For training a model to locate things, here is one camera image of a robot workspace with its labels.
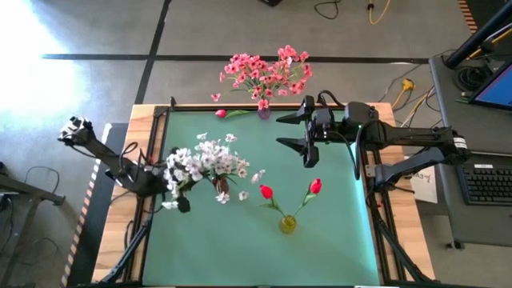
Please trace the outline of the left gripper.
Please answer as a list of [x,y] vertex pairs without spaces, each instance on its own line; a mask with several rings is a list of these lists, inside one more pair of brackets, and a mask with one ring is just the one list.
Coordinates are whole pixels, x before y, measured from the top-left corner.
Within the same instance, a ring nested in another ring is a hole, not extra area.
[[158,178],[164,185],[164,191],[159,192],[161,202],[153,214],[162,209],[178,210],[183,214],[190,212],[190,201],[186,192],[190,190],[191,176],[184,164],[189,156],[188,148],[173,147],[165,162],[158,166]]

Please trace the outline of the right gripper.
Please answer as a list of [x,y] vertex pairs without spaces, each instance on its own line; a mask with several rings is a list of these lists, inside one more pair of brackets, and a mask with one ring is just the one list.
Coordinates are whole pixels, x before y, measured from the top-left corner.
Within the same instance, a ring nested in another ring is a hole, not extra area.
[[313,168],[319,161],[319,150],[316,142],[345,143],[345,138],[338,131],[331,108],[316,108],[312,96],[305,96],[302,102],[303,112],[296,111],[276,119],[285,124],[305,123],[304,138],[277,138],[276,141],[302,155],[305,168]]

